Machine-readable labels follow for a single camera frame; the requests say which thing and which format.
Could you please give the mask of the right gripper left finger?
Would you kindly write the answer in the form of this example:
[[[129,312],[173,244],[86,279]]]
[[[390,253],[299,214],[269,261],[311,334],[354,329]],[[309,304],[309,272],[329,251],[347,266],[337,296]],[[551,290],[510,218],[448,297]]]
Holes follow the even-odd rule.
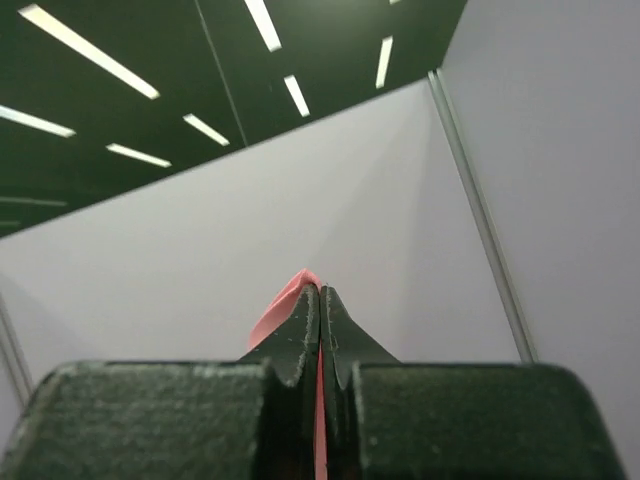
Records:
[[[315,477],[319,347],[320,298],[310,284],[284,322],[240,359],[267,367],[255,479]]]

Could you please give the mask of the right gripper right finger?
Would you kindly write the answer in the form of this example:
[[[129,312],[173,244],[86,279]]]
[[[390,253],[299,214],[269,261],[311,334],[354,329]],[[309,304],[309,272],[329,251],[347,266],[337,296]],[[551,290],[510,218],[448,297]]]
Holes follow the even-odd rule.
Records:
[[[356,365],[397,365],[389,353],[350,316],[337,290],[320,292],[319,446],[325,449],[319,462],[329,479],[359,479],[358,427],[352,393]]]

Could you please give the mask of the pink t shirt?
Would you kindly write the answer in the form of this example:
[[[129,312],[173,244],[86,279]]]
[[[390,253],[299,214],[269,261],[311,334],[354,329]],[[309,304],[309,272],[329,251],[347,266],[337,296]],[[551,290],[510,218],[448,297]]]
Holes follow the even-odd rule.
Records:
[[[261,318],[249,334],[248,349],[252,350],[268,335],[273,333],[292,313],[294,305],[306,285],[315,285],[317,290],[322,288],[321,280],[310,270],[302,269],[294,275],[282,290],[271,301]],[[316,378],[315,422],[314,422],[314,453],[315,478],[328,479],[326,415],[324,402],[324,371],[322,366],[323,354],[319,350],[319,365]]]

